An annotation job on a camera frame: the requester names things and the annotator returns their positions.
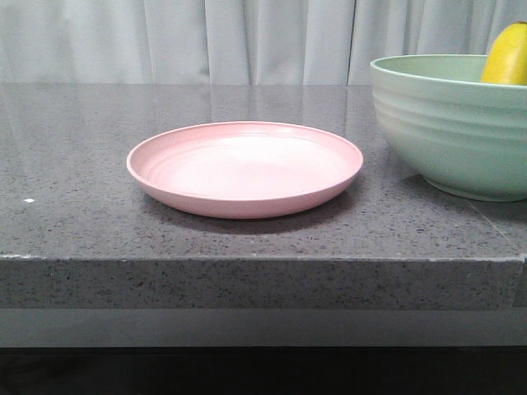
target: bowl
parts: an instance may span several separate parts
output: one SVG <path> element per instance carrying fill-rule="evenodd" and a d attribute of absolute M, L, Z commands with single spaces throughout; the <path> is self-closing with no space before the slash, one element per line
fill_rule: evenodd
<path fill-rule="evenodd" d="M 483 55 L 371 62 L 377 122 L 397 156 L 443 191 L 527 198 L 527 86 L 479 82 Z"/>

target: plate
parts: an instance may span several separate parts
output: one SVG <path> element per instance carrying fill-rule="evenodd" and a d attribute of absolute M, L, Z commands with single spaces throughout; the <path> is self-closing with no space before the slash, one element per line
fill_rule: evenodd
<path fill-rule="evenodd" d="M 180 128 L 141 142 L 127 167 L 146 193 L 181 211 L 232 219 L 284 216 L 339 195 L 361 151 L 331 132 L 237 121 Z"/>

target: banana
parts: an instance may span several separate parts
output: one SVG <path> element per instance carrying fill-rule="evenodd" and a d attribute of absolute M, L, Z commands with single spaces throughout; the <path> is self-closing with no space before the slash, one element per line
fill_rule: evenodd
<path fill-rule="evenodd" d="M 480 81 L 527 85 L 527 22 L 515 22 L 496 37 Z"/>

